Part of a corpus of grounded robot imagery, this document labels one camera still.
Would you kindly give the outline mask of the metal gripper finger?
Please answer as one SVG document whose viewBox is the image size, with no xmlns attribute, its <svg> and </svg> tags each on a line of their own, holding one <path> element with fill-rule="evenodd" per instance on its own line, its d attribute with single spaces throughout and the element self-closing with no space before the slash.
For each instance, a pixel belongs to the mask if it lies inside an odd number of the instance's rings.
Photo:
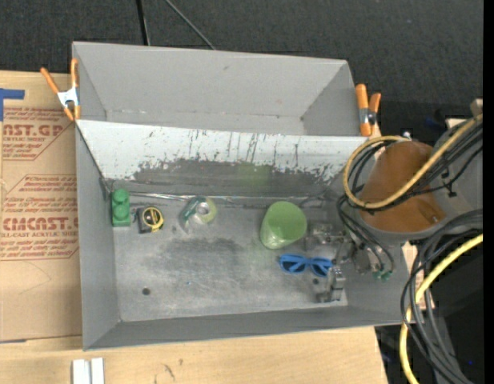
<svg viewBox="0 0 494 384">
<path fill-rule="evenodd" d="M 345 231 L 327 222 L 311 222 L 305 237 L 305 250 L 336 248 L 345 240 Z"/>
<path fill-rule="evenodd" d="M 315 298 L 318 303 L 340 302 L 346 277 L 340 267 L 332 267 L 325 278 L 315 280 Z"/>
</svg>

